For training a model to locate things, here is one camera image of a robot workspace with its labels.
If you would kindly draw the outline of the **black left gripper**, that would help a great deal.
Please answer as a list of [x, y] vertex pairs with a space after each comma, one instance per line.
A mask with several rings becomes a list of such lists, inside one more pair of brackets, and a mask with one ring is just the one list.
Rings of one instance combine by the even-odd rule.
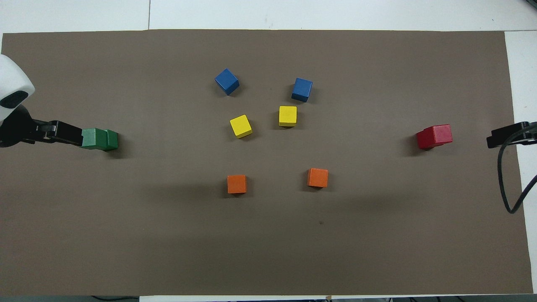
[[65, 122], [36, 121], [25, 106], [20, 105], [1, 123], [0, 147], [7, 148], [18, 143], [35, 144], [37, 141], [82, 146], [82, 131], [82, 128]]

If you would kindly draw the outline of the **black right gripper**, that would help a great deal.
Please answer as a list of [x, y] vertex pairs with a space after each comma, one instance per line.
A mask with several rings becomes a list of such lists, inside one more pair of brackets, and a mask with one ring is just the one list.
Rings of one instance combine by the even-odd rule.
[[515, 132], [531, 126], [531, 129], [516, 136], [509, 145], [534, 145], [537, 143], [537, 122], [518, 122], [503, 128], [491, 130], [491, 136], [487, 137], [487, 147], [500, 147]]

